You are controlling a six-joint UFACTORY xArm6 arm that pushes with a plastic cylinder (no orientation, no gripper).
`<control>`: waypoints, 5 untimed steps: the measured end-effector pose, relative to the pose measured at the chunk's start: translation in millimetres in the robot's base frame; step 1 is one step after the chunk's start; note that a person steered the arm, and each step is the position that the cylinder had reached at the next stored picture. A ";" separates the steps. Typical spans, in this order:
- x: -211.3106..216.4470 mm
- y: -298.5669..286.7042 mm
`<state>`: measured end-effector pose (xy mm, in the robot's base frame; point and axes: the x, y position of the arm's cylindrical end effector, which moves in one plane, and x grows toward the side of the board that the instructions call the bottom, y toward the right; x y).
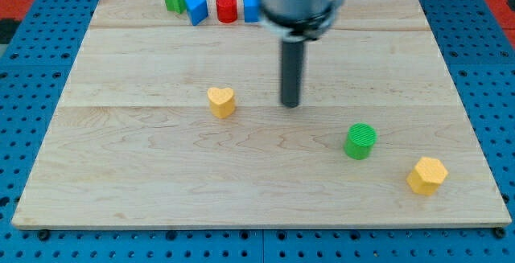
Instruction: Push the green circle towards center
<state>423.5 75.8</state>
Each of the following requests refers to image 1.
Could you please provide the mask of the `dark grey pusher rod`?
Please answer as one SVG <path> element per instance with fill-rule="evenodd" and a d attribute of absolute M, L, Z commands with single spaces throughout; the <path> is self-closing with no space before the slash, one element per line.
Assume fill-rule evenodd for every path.
<path fill-rule="evenodd" d="M 300 102 L 304 54 L 304 42 L 281 42 L 280 101 L 287 108 Z"/>

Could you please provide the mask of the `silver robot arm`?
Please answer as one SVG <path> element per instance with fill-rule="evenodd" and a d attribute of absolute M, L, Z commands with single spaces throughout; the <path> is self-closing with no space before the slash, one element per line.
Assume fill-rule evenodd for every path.
<path fill-rule="evenodd" d="M 334 23 L 344 0 L 260 0 L 263 26 L 280 38 L 279 100 L 299 106 L 306 43 L 318 40 Z"/>

